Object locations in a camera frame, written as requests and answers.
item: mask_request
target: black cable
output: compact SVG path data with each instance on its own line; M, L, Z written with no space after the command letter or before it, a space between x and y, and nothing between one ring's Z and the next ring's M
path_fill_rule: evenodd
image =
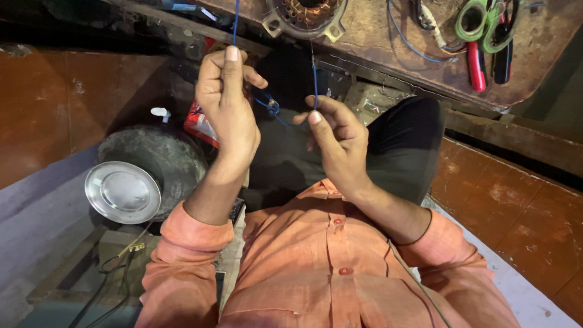
M102 265L101 265L101 273L104 273L106 276L103 278L103 282L101 282L101 285L99 286L99 288L97 289L97 291L95 291L95 293L93 293L93 296L91 296L91 298L89 299L89 301L85 304L85 306L83 307L83 309L81 309L81 311L77 314L77 316L73 319L73 321L71 322L71 324L69 325L69 328L75 328L79 322L81 322L81 320L83 319L83 317L85 317L85 315L87 314L87 311L89 310L89 308L92 306L92 304L95 302L95 300L97 299L97 297L99 296L99 293L101 293L101 291L103 290L103 287L105 287L106 282L107 282L107 277L109 277L109 274L112 272L117 271L118 269L123 268L124 266L121 266L121 261L111 270L107 271L105 270L103 267L111 262L112 260L117 259L117 256L114 256L112 258L110 258L109 260L105 261Z
M128 261L125 264L124 277L121 280L122 286L125 287L124 299L122 299L121 302L117 303L117 305L115 305L111 310L107 311L104 315L97 318L94 322L91 322L86 328L93 328L93 327L97 326L100 322L102 322L107 317L112 315L115 311L117 311L129 299L130 290L129 290L129 284L128 284L128 271L129 271L129 266L132 264L132 260L134 259L135 252L132 252L132 251L129 252Z

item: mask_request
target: blue wire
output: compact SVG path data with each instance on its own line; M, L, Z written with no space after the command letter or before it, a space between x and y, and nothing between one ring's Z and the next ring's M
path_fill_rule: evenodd
M233 45L236 44L236 38L237 38L237 25L239 24L239 0L235 1L235 22L233 23ZM315 89L315 100L314 100L314 110L316 110L316 108L318 107L318 84L317 84L317 80L316 80L316 66L314 65L314 62L312 62L312 70L314 71L314 89ZM273 100L273 98L271 97L270 94L268 94L267 92L263 91L263 94L265 95L265 97L267 97L267 99L269 99L269 101ZM305 124L308 120L303 121L300 124L289 124L284 122L279 116L279 103L275 102L275 104L273 106L270 106L264 102L262 102L261 100L255 98L255 101L258 102L259 104L265 106L265 108L267 108L267 111L275 116L275 118L282 123L283 125L285 125L286 127L297 127L300 125Z
M530 9L530 8L534 8L534 7L546 7L546 6L547 6L546 4L539 2L538 4L531 4L531 5L525 6L524 9Z
M397 26L397 22L395 21L395 18L393 18L393 13L391 12L391 1L392 0L387 0L387 8L389 10L389 16L391 17L391 20L393 21L393 25L395 25L395 28L397 29L397 32L399 32L399 35L401 36L401 39L407 45L407 47L409 47L411 50L413 50L413 52L415 52L416 54L420 55L422 58L424 58L426 60L429 60L429 61L432 61L432 62L447 62L447 61L449 61L449 59L446 59L446 60L438 60L438 59L429 58L429 57L425 56L424 54L418 52L415 48L413 48L413 46L411 46L409 44L409 42L407 42L407 40L405 39L405 36L403 35L403 33L401 33L401 29L399 28L399 26Z
M233 45L237 42L237 25L239 24L239 0L235 1L235 23L233 24Z
M312 62L312 70L314 71L314 110L318 108L318 80L316 79L316 65Z
M286 127L297 127L297 126L305 124L308 121L308 120L303 121L300 124L289 124L287 122L284 122L278 115L279 114L279 103L277 101L275 101L270 94L268 94L267 92L265 92L263 90L261 90L261 91L265 95L265 97L267 99L269 99L269 102L271 102L271 100L273 100L274 104L268 105L257 98L255 98L255 101L258 102L260 105L265 106L265 108L267 108L267 111L269 112L269 114L273 115L281 124L285 125Z

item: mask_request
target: fingernail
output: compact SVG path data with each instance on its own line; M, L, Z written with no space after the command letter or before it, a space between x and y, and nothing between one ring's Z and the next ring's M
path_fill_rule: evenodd
M322 120L322 116L320 115L319 112L313 110L310 113L310 116L308 116L308 121L310 121L310 124L316 124L318 122L320 122Z
M225 55L225 59L228 61L238 61L239 60L239 48L235 46L228 46L227 47L227 54Z

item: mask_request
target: white plastic cap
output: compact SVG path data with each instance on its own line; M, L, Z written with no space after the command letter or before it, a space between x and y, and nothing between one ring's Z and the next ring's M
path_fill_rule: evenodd
M150 113L152 113L156 116L166 116L168 111L162 107L154 107L154 108L150 109Z

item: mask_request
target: tape roll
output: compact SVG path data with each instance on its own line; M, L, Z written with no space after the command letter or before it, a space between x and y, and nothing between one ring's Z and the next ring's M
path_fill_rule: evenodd
M462 41L478 41L486 24L487 0L470 0L462 8L455 22L455 34Z

